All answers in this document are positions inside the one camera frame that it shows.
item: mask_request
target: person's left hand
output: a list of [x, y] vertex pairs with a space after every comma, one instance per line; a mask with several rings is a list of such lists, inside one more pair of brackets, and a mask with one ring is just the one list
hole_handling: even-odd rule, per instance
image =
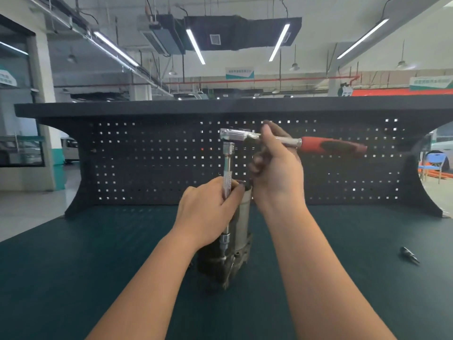
[[216, 240], [232, 219], [244, 196], [243, 185], [232, 181], [232, 192], [223, 200], [223, 177], [197, 188], [188, 187], [179, 202], [172, 232], [184, 236], [197, 251]]

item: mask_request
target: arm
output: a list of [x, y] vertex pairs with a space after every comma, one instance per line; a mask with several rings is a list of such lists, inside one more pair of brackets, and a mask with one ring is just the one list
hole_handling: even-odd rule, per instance
[[348, 276], [308, 211], [295, 151], [263, 127], [267, 151], [255, 156], [254, 199], [269, 227], [300, 339], [395, 339]]
[[160, 240], [87, 340], [165, 338], [192, 257], [218, 238], [242, 200], [244, 187], [237, 186], [223, 201], [222, 182], [218, 177], [184, 192], [173, 229]]

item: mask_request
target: chair backrest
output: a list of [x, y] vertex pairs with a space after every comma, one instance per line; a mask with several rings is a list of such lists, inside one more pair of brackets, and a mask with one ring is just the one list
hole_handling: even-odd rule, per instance
[[443, 164], [447, 157], [444, 153], [431, 153], [426, 156], [426, 161], [429, 163], [440, 163]]

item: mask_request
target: black pegboard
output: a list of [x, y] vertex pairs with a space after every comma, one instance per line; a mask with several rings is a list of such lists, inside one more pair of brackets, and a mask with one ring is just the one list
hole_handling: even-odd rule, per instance
[[[388, 98], [350, 98], [346, 103], [345, 98], [316, 98], [318, 105], [313, 100], [304, 105], [304, 99], [237, 101], [234, 107], [221, 101], [97, 103], [102, 107], [92, 116], [39, 120], [79, 142], [82, 183], [72, 212], [90, 205], [177, 204], [185, 188], [222, 174], [220, 128], [259, 131], [262, 121], [269, 119], [293, 137], [328, 137], [368, 146], [366, 155], [356, 158], [302, 154], [308, 204], [402, 202], [439, 214], [417, 175], [416, 144], [427, 132], [451, 121], [453, 111], [428, 113], [407, 98], [395, 100], [406, 103], [397, 103], [399, 109], [389, 108]], [[56, 107], [61, 106], [54, 105], [49, 113], [57, 115]], [[148, 114], [144, 106], [149, 107]], [[195, 106], [199, 113], [194, 113]], [[269, 106], [282, 111], [269, 111]], [[234, 178], [250, 177], [247, 164], [257, 150], [237, 145]]]

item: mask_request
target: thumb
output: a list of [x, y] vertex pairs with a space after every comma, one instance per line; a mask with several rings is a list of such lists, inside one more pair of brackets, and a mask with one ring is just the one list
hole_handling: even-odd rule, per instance
[[286, 150], [285, 146], [275, 138], [269, 125], [267, 124], [264, 124], [261, 130], [261, 141], [269, 149], [272, 156], [279, 157]]
[[231, 191], [230, 196], [223, 202], [223, 213], [225, 214], [225, 216], [229, 217], [228, 220], [233, 217], [234, 212], [241, 203], [245, 191], [245, 186], [240, 183]]

